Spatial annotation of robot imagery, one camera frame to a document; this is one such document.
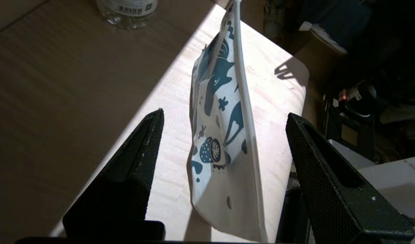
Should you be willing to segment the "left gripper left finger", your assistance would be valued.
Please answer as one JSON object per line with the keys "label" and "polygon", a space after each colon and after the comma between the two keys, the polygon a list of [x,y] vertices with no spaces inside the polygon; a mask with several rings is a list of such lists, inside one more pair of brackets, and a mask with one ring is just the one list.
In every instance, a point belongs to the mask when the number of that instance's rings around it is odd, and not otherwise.
{"label": "left gripper left finger", "polygon": [[68,238],[164,239],[165,226],[147,221],[164,113],[147,114],[63,217]]}

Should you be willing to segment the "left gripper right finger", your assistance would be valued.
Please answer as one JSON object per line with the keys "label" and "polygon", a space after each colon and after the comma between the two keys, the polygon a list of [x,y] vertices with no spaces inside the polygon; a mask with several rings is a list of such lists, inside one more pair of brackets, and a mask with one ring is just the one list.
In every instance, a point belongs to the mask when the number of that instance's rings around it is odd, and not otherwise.
{"label": "left gripper right finger", "polygon": [[317,244],[410,244],[415,230],[324,136],[289,113],[285,131]]}

